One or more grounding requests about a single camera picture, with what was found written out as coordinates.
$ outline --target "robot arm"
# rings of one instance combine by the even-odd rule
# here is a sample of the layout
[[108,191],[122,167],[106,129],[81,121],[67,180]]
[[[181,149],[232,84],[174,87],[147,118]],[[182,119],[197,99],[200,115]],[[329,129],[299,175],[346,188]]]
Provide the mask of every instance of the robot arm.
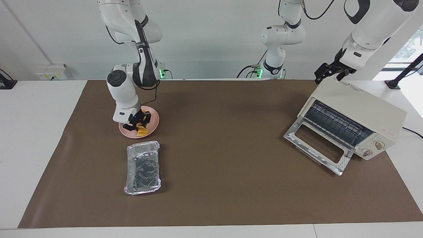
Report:
[[146,126],[151,116],[142,112],[135,86],[157,86],[162,77],[159,62],[147,39],[158,42],[162,33],[155,23],[149,21],[140,0],[98,0],[98,3],[103,22],[115,32],[115,36],[122,41],[135,41],[139,62],[115,66],[107,77],[107,86],[116,101],[113,120],[122,123],[127,130],[136,130],[137,123]]
[[413,15],[419,0],[358,0],[359,10],[350,16],[356,24],[345,40],[342,49],[331,64],[322,64],[314,73],[316,83],[324,78],[337,75],[342,80],[363,68],[369,58],[384,45]]
[[267,27],[262,33],[262,42],[267,46],[267,57],[261,64],[262,77],[278,78],[286,53],[283,45],[298,44],[305,39],[305,29],[301,25],[300,0],[283,0],[279,5],[279,16],[285,21],[283,25]]

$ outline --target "brown mat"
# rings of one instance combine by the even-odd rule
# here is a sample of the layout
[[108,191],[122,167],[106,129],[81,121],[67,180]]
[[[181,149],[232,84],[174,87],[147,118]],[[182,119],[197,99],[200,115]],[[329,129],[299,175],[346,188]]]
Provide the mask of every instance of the brown mat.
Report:
[[[150,105],[157,131],[131,140],[106,83],[89,81],[19,228],[423,221],[386,153],[355,157],[338,177],[283,138],[315,87],[164,81]],[[126,147],[150,140],[162,188],[126,195]]]

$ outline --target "logo on oven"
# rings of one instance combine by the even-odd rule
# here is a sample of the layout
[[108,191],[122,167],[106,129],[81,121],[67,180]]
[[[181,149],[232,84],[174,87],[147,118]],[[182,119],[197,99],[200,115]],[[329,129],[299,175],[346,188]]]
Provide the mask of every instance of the logo on oven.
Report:
[[355,91],[357,91],[357,92],[362,92],[363,90],[362,89],[360,89],[360,88],[358,88],[358,87],[356,87],[356,86],[354,86],[354,85],[352,85],[352,84],[350,84],[350,83],[347,83],[347,82],[344,82],[344,81],[339,81],[341,84],[343,84],[343,85],[345,85],[345,86],[348,86],[348,87],[350,87],[352,90],[355,90]]
[[386,129],[386,128],[382,128],[382,129],[381,129],[381,131],[385,132],[386,134],[390,135],[390,136],[391,136],[391,137],[393,137],[393,138],[395,138],[395,137],[396,137],[396,135],[395,135],[395,133],[394,133],[394,132],[392,132],[392,131],[390,131],[390,130],[388,130],[388,129]]

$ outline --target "black cable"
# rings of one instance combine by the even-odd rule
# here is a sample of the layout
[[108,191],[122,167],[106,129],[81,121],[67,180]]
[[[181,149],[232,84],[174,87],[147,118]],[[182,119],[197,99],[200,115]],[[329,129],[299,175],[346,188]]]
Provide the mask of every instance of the black cable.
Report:
[[277,6],[277,15],[280,17],[280,2],[282,2],[282,0],[279,0],[279,6]]
[[116,44],[125,44],[126,42],[117,42],[113,37],[112,37],[112,34],[110,33],[110,31],[109,31],[109,28],[106,26],[106,29],[107,29],[107,32],[109,33],[109,36],[110,36],[110,38],[112,38],[112,40],[116,43]]
[[137,49],[138,55],[140,56],[140,61],[138,62],[138,67],[141,65],[141,52],[140,49]]
[[333,4],[333,2],[334,2],[335,0],[332,0],[331,2],[330,2],[330,4],[329,4],[329,6],[326,8],[326,10],[320,15],[320,16],[318,16],[318,17],[316,17],[316,18],[314,18],[314,17],[310,17],[308,14],[307,14],[307,10],[305,9],[305,5],[304,5],[304,8],[303,8],[303,11],[304,11],[304,14],[306,15],[306,17],[308,18],[308,19],[310,19],[310,20],[317,20],[317,19],[319,19],[319,18],[321,18],[323,15],[325,15],[326,14],[326,12],[327,12],[327,10],[329,10],[329,8],[332,6],[332,4]]
[[243,69],[241,70],[241,72],[239,72],[239,74],[238,74],[238,76],[237,76],[236,78],[239,78],[239,76],[242,74],[242,72],[244,72],[244,70],[246,70],[246,69],[248,69],[248,68],[254,68],[254,66],[253,66],[253,65],[246,66],[245,68],[243,68]]
[[412,132],[412,133],[414,133],[414,134],[416,134],[416,135],[420,136],[420,138],[422,138],[422,139],[423,139],[423,136],[422,136],[421,134],[419,134],[419,133],[417,133],[417,132],[415,132],[415,131],[413,131],[413,130],[410,130],[410,129],[405,128],[405,127],[403,127],[402,129],[407,130],[407,131],[409,131],[409,132]]
[[285,75],[283,76],[283,79],[285,79],[285,77],[286,77],[286,69],[282,70],[282,73],[283,73],[283,71],[285,71]]
[[260,64],[260,63],[261,63],[261,60],[262,60],[262,59],[264,58],[264,56],[266,55],[267,51],[269,51],[269,50],[266,50],[266,51],[264,52],[263,56],[260,58],[260,60],[258,61],[258,63],[257,63],[257,64]]
[[165,69],[165,70],[163,70],[164,72],[170,72],[170,75],[171,75],[171,77],[172,77],[172,79],[173,79],[173,74],[172,74],[172,71],[170,71],[170,70],[168,70],[168,69]]
[[152,88],[152,89],[143,89],[143,88],[141,88],[142,90],[146,90],[146,91],[155,90],[155,92],[154,92],[154,100],[151,100],[151,101],[145,102],[145,103],[141,104],[141,106],[145,106],[145,105],[147,105],[147,104],[149,104],[149,103],[151,103],[151,102],[156,101],[156,99],[157,99],[157,88],[159,87],[159,85],[160,85],[160,80],[157,80],[157,82],[156,82],[156,86],[155,86],[154,88]]
[[253,70],[253,71],[249,72],[245,78],[248,78],[248,75],[249,75],[249,74],[251,74],[251,76],[250,76],[250,78],[251,78],[251,77],[254,75],[254,73],[257,73],[257,71],[254,71],[254,70]]
[[1,72],[5,73],[11,80],[13,80],[12,77],[10,77],[10,75],[8,73],[6,73],[3,69],[0,69]]
[[423,67],[423,64],[422,64],[422,66],[420,66],[418,69],[416,69],[413,73],[411,73],[411,74],[409,74],[409,75],[407,75],[407,76],[404,76],[404,77],[408,77],[408,76],[411,76],[411,75],[415,74],[415,73],[416,73],[417,71],[419,71],[422,67]]

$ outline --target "oven control knob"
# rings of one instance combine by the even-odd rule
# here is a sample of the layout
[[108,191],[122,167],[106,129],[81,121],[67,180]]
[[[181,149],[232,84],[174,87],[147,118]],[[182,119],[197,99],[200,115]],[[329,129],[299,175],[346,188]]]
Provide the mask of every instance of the oven control knob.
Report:
[[373,152],[371,150],[363,149],[363,157],[367,157],[367,156],[370,156],[372,154],[373,154]]
[[383,143],[382,141],[375,141],[374,146],[377,150],[382,150],[385,148],[385,143]]

